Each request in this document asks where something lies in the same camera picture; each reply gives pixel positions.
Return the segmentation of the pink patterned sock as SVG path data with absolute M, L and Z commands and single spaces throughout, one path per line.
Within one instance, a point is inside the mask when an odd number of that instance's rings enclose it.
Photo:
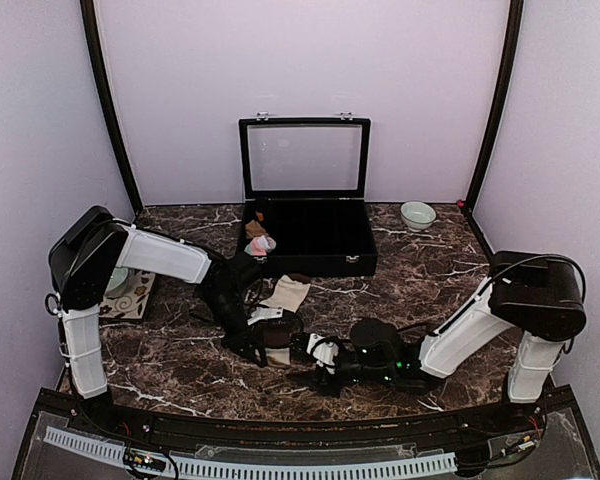
M 266 257 L 276 246 L 276 241 L 272 237 L 260 235 L 249 241 L 244 248 L 244 252 L 252 257 Z

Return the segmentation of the beige and brown sock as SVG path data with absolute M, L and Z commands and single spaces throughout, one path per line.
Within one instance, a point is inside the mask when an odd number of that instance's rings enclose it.
M 302 274 L 282 276 L 274 287 L 273 294 L 259 306 L 278 309 L 278 318 L 262 320 L 255 325 L 255 333 L 265 347 L 268 365 L 286 369 L 291 366 L 292 336 L 304 329 L 297 314 L 310 289 L 311 279 Z

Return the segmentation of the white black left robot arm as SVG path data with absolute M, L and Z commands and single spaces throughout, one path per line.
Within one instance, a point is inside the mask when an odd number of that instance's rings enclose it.
M 59 321 L 61 353 L 73 391 L 82 399 L 81 417 L 100 436 L 121 427 L 120 412 L 99 398 L 108 391 L 99 332 L 100 304 L 117 269 L 149 272 L 198 286 L 222 344 L 259 366 L 266 351 L 248 325 L 244 292 L 260 273 L 245 252 L 227 258 L 183 239 L 138 228 L 93 206 L 53 245 L 48 255 L 53 290 L 47 312 Z

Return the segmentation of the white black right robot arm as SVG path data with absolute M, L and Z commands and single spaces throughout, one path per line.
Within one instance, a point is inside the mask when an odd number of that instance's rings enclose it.
M 305 352 L 314 371 L 290 379 L 325 396 L 339 396 L 347 383 L 376 382 L 410 395 L 443 384 L 470 356 L 513 327 L 523 333 L 506 376 L 504 401 L 490 413 L 501 434 L 514 432 L 542 395 L 545 380 L 586 325 L 586 277 L 572 259 L 558 254 L 499 251 L 488 275 L 443 324 L 415 343 L 394 325 L 364 318 L 350 337 L 311 335 Z

